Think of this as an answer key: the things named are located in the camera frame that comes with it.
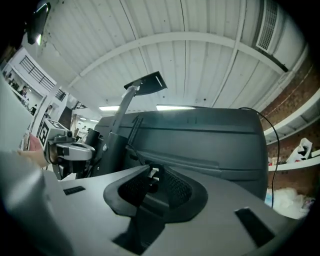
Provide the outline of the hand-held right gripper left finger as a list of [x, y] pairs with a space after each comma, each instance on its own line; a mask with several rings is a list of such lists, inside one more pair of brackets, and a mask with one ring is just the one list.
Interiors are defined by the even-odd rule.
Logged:
[[148, 165], [141, 166], [131, 174], [110, 183], [103, 191], [106, 204], [117, 215], [136, 215], [149, 189], [149, 172]]

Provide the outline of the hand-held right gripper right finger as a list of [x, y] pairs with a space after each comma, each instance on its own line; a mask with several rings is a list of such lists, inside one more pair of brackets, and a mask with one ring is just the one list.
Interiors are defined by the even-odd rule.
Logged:
[[163, 170], [164, 190], [169, 210], [163, 215], [165, 223], [183, 223], [192, 220], [206, 206], [208, 192], [198, 181], [169, 166]]

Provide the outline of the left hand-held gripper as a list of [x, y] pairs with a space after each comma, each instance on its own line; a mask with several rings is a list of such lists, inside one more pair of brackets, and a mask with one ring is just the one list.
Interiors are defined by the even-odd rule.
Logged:
[[44, 158], [52, 165], [57, 179], [63, 180], [70, 174], [82, 179], [88, 174], [96, 151], [90, 145], [77, 142], [72, 131], [59, 122], [46, 118], [38, 139]]

